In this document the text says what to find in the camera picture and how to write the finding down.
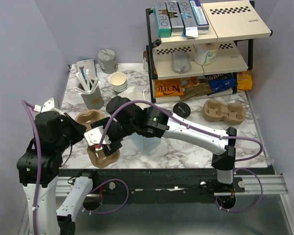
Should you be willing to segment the blue white paper bag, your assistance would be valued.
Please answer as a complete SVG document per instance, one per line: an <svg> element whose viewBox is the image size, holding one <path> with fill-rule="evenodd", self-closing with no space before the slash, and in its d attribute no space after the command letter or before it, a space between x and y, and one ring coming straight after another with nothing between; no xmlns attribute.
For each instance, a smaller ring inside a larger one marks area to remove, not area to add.
<svg viewBox="0 0 294 235"><path fill-rule="evenodd" d="M136 89L135 87L129 87L125 91L118 94L120 97L126 97L129 100L145 100L145 95L142 91ZM142 155L147 156L154 149L156 149L161 144L161 139L157 137L145 137L143 132L135 132L129 137L135 146L139 149Z"/></svg>

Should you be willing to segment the brown pulp cup carrier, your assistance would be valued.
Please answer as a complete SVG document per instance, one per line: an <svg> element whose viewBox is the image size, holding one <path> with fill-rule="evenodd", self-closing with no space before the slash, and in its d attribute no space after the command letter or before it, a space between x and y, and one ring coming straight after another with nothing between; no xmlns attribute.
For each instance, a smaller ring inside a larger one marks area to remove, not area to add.
<svg viewBox="0 0 294 235"><path fill-rule="evenodd" d="M97 168L105 168L110 164L116 162L120 157L120 151L117 150L113 154L106 156L102 145L101 148L98 148L102 134L103 128L97 127L94 130L91 128L91 124L94 122L104 119L104 114L99 110L88 110L81 112L75 118L75 121L86 127L86 132L84 133L84 139L86 140L88 147L87 152L92 164Z"/></svg>

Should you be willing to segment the black plastic cup lid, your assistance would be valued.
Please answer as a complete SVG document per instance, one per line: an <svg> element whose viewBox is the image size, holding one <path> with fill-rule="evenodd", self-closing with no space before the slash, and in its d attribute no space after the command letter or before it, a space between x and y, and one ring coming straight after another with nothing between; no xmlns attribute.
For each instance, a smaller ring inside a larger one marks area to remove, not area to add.
<svg viewBox="0 0 294 235"><path fill-rule="evenodd" d="M190 106L184 102L178 102L173 107L173 112L180 117L187 118L191 114Z"/></svg>

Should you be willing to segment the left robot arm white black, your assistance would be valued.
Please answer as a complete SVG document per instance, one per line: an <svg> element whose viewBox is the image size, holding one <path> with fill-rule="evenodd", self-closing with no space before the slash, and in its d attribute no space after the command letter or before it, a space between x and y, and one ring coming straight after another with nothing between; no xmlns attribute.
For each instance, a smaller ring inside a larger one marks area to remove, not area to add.
<svg viewBox="0 0 294 235"><path fill-rule="evenodd" d="M98 190L98 174L89 169L79 171L60 207L56 206L56 185L64 151L83 139L86 127L56 111L39 113L31 122L34 137L17 162L27 198L29 234L73 235L84 199Z"/></svg>

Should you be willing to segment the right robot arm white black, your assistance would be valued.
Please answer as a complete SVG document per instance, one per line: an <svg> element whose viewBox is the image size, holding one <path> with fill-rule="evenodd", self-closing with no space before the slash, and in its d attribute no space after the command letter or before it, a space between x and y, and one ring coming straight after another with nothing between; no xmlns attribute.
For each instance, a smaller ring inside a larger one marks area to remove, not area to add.
<svg viewBox="0 0 294 235"><path fill-rule="evenodd" d="M131 101L120 96L108 102L106 111L110 117L92 123L91 130L84 133L89 146L103 149L108 156L121 148L123 138L134 133L146 138L184 141L213 154L211 165L217 171L218 190L226 192L233 187L235 128L219 130L205 127L148 101Z"/></svg>

